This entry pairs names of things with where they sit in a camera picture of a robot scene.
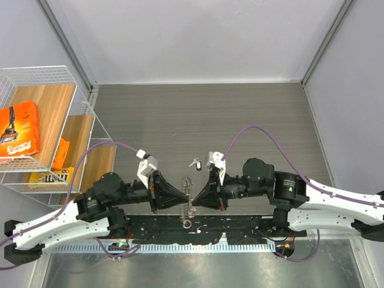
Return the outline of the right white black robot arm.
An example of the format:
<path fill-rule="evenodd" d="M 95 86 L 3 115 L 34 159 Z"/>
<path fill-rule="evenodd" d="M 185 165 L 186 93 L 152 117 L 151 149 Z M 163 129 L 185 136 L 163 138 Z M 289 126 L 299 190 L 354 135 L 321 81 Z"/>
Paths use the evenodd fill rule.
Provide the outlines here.
<path fill-rule="evenodd" d="M 355 230 L 364 239 L 383 241 L 383 193 L 359 194 L 320 184 L 294 173 L 277 172 L 257 158 L 248 159 L 242 176 L 229 176 L 211 164 L 208 182 L 193 206 L 224 211 L 228 201 L 265 196 L 274 211 L 278 236 L 305 230 Z"/>

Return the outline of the metal disc with key rings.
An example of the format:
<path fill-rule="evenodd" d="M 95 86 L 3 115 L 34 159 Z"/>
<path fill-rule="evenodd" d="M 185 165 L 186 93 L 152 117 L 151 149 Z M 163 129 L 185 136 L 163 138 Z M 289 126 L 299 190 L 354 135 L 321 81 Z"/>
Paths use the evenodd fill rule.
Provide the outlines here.
<path fill-rule="evenodd" d="M 192 218 L 196 216 L 196 209 L 192 205 L 191 191 L 193 182 L 189 177 L 182 180 L 182 192 L 187 197 L 187 202 L 183 203 L 180 208 L 180 220 L 184 229 L 189 229 L 192 226 Z"/>

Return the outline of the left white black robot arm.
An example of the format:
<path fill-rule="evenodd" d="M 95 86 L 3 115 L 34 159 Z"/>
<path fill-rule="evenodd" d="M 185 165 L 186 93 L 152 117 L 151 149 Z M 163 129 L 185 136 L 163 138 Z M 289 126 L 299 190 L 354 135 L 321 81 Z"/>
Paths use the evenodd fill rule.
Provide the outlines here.
<path fill-rule="evenodd" d="M 4 258 L 14 265 L 37 260 L 45 251 L 86 238 L 116 238 L 128 235 L 129 223 L 122 205 L 148 202 L 152 211 L 188 202 L 188 196 L 155 171 L 148 183 L 126 183 L 113 172 L 104 174 L 85 193 L 62 208 L 38 219 L 4 224 L 12 242 L 4 247 Z"/>

